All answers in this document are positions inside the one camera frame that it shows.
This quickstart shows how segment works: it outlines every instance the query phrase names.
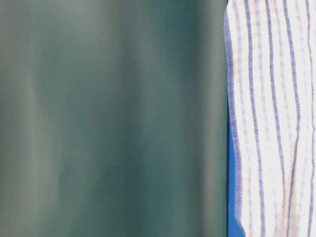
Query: towel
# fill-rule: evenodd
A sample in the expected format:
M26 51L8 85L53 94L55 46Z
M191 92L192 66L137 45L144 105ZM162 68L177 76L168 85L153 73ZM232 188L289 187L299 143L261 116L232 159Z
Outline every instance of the towel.
M235 217L247 237L316 236L316 1L230 0L224 36Z

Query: green fabric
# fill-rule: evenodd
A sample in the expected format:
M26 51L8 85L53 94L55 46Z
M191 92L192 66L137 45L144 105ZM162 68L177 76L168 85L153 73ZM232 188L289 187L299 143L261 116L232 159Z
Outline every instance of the green fabric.
M225 5L0 1L1 236L226 236Z

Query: dark green curtain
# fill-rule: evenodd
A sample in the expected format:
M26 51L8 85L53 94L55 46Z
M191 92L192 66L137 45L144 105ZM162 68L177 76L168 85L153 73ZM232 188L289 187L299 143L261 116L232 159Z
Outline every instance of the dark green curtain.
M225 6L0 1L1 236L226 235Z

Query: striped fabric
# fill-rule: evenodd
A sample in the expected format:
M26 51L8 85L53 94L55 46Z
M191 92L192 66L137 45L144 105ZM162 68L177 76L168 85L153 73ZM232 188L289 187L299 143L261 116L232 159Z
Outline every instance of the striped fabric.
M230 0L224 34L236 219L247 237L315 237L316 0Z

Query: blue stripe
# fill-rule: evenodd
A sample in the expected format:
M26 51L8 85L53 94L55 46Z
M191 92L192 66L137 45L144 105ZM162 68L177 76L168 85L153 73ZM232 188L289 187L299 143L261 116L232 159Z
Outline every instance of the blue stripe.
M306 13L307 13L307 30L308 30L308 51L310 53L310 63L311 63L311 87L312 87L312 176L311 176L311 198L310 198L310 212L309 212L309 219L308 219L308 233L307 236L311 236L311 226L313 221L313 212L314 212L314 174L315 174L315 160L314 160L314 135L315 135L315 125L314 125L314 82L313 82L313 59L312 59L312 51L311 51L311 44L310 44L310 34L311 34L311 16L310 16L310 5L307 0L305 0L306 4Z
M304 39L303 39L303 29L302 29L302 20L301 20L301 12L300 12L300 7L298 4L298 0L295 0L295 11L296 11L296 19L298 22L298 26L299 26L299 33L300 33L300 48L301 48L301 52L303 55L302 58L302 64L303 64L303 79L304 79L304 89L305 89L305 98L308 97L308 86L307 86L307 72L306 72L306 53L305 53L305 43L304 43ZM306 131L310 130L310 126L309 126L309 107L308 107L308 102L306 100L305 103L305 107L306 107ZM305 173L306 173L306 166L307 166L307 157L308 157L308 136L306 136L305 139L305 154L304 154L304 165L303 165L303 172L302 172L302 180L301 180L301 185L300 185L300 198L299 198L299 203L298 203L298 211L297 213L301 213L302 211L302 201L303 201L303 197L304 197L304 187L305 187ZM300 224L301 224L301 215L299 215L296 219L296 225L295 225L295 233L298 235L300 232Z
M230 114L230 123L232 130L232 139L234 142L235 150L235 159L236 159L236 200L235 200L235 216L238 221L239 227L244 232L244 229L241 225L241 208L242 208L242 170L241 170L241 158L240 158L240 147L239 140L237 135L237 121L235 113L235 97L234 97L234 66L233 66L233 50L231 42L231 33L229 30L229 21L227 16L227 10L224 14L224 38L225 38L225 47L226 47L226 56L227 56L227 72L228 72L228 105L229 105L229 114Z
M263 56L262 56L262 35L261 35L261 22L260 22L260 8L259 0L255 0L256 6L256 24L258 32L258 51L259 51L259 78L260 78L260 89L261 89L261 103L265 124L266 140L269 142L269 125L268 125L268 114L267 114L267 105L266 105L266 92L265 92L265 80L263 77Z
M286 91L286 85L285 85L285 74L284 74L284 55L283 55L283 42L282 42L282 34L281 34L281 23L280 23L280 17L278 13L278 7L277 7L277 0L274 0L274 7L276 10L276 23L277 23L277 34L278 34L278 44L279 44L279 56L280 56L280 77L281 77L281 87L283 91L283 99L284 99L284 107L285 107L285 115L286 115L286 126L288 128L288 138L290 141L290 150L292 150L292 126L290 122L290 112L289 112L289 106L288 106L288 98L287 98L287 91Z
M263 191L263 180L262 180L262 160L261 152L259 145L259 134L258 134L258 123L256 117L256 108L254 101L254 92L253 92L253 78L252 78L252 35L251 35L251 20L249 12L249 3L248 0L245 0L245 10L247 18L247 27L248 27L248 45L249 45L249 55L248 55L248 69L249 69L249 86L250 86L250 101L253 117L253 125L256 139L256 149L258 155L258 169L259 169L259 196L260 196L260 211L261 211L261 236L265 236L266 225L265 225L265 203L264 203L264 191Z
M300 123L301 123L301 115L300 115L300 102L298 97L298 90L297 90L297 81L296 81L296 64L295 64L295 55L293 49L293 40L292 40L292 32L291 32L291 25L290 20L288 17L288 10L287 10L287 3L286 0L283 0L284 6L284 16L286 21L286 30L287 30L287 37L289 42L289 49L290 49L290 56L291 56L291 66L292 66L292 79L293 79L293 87L294 87L294 96L295 96L295 104L296 104L296 140L294 145L294 159L291 171L291 184L290 184L290 195L289 195L289 206L288 206L288 214L287 214L287 227L286 227L286 236L289 236L289 227L290 227L290 215L291 215L291 206L292 206L292 197L293 197L293 186L294 186L294 176L295 176L295 168L296 168L296 159L297 159L297 146L299 140L299 133L300 133Z
M244 92L243 92L243 77L242 77L242 37L241 37L241 30L240 30L240 18L238 12L237 1L233 1L233 9L235 13L235 20L236 20L236 28L237 28L237 72L238 72L238 82L239 82L239 92L240 92L240 106L241 106L241 119L242 119L242 129L243 129L243 138L244 140L241 142L245 143L246 148L246 155L247 155L247 162L248 162L248 177L247 177L247 194L248 194L248 215L249 215L249 235L252 235L252 191L251 191L251 164L250 164L250 151L249 151L249 142L248 142L248 131L247 131L247 118L246 118L246 109L244 103Z
M275 116L275 122L276 122L277 146L278 146L278 153L280 157L280 166L281 166L281 173L282 173L282 190L283 190L282 213L284 213L284 204L285 204L284 156L283 156L282 140L281 140L281 133L280 133L280 122L278 118L278 109L277 109L276 85L275 85L274 66L273 66L274 56L273 56L272 26L271 26L271 14L270 14L270 7L269 7L268 0L266 0L266 9L267 9L268 31L269 31L271 93L272 93L273 110L274 110L274 116Z

